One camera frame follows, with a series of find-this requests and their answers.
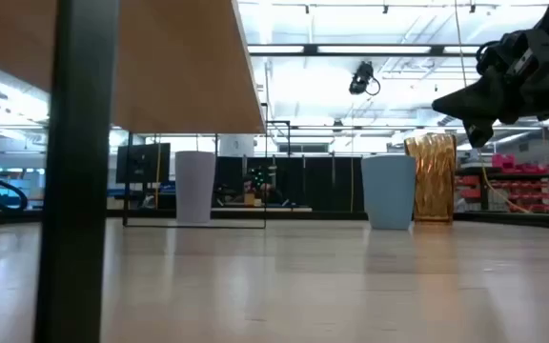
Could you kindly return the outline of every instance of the laminate floor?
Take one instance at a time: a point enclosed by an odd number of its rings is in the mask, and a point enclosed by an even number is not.
[[[37,226],[0,228],[0,343],[31,342],[38,242]],[[112,220],[105,270],[108,343],[549,343],[547,229]]]

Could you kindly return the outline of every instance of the metallic gold planter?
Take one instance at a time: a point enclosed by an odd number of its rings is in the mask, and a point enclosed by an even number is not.
[[[428,133],[404,143],[406,153],[417,161],[415,221],[452,222],[457,168],[455,137]]]

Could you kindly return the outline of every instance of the monitor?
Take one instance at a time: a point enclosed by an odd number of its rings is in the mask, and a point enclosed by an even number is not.
[[[160,149],[158,149],[158,144],[131,146],[128,156],[130,162],[128,170],[126,163],[127,151],[129,151],[128,146],[118,147],[115,182],[148,183],[169,181],[171,144],[160,144]],[[158,158],[160,159],[159,172],[157,172]]]

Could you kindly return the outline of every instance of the light blue vase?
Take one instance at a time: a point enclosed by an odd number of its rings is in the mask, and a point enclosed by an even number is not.
[[[417,163],[405,155],[361,160],[363,207],[372,229],[408,230],[415,202]]]

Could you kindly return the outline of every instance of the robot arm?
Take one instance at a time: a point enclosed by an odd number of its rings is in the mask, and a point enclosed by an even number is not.
[[[480,79],[434,101],[435,111],[463,122],[472,147],[493,136],[493,123],[514,124],[520,117],[549,118],[549,7],[530,30],[506,33],[478,51]]]

